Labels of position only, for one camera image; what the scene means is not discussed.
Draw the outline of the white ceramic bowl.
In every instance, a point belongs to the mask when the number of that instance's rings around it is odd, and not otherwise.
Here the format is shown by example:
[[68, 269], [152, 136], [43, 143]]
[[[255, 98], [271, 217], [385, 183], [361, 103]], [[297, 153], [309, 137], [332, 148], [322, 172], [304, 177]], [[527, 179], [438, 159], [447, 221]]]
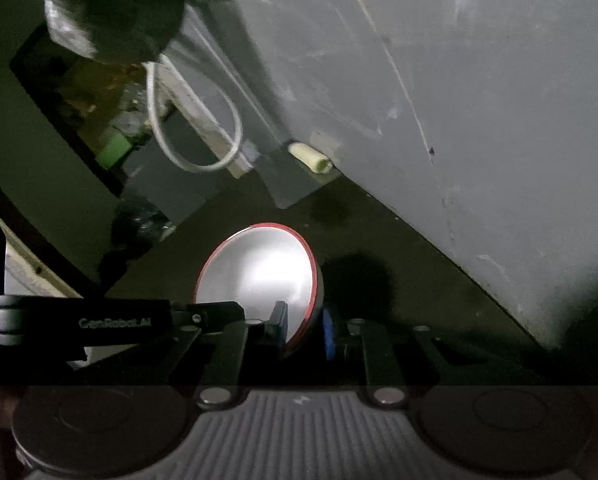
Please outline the white ceramic bowl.
[[288, 307], [286, 344], [298, 343], [322, 310], [323, 274], [303, 236], [263, 222], [214, 249], [197, 278], [196, 304], [235, 301], [246, 318], [265, 321], [278, 301]]

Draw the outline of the green box on shelf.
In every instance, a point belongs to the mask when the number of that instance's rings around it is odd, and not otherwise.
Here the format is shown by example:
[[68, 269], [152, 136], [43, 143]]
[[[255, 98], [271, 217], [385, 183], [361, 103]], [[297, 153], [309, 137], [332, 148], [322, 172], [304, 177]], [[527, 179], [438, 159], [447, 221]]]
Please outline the green box on shelf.
[[122, 133], [114, 131], [96, 155], [96, 161], [102, 168], [109, 169], [131, 150], [132, 144], [128, 139]]

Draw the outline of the plastic bag on wall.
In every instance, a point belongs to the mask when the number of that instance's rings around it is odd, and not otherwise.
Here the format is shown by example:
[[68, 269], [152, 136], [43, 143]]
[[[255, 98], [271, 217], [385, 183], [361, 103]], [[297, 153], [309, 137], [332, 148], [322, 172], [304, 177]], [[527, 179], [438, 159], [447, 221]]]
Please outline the plastic bag on wall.
[[180, 30], [185, 0], [43, 0], [49, 36], [103, 64], [154, 61]]

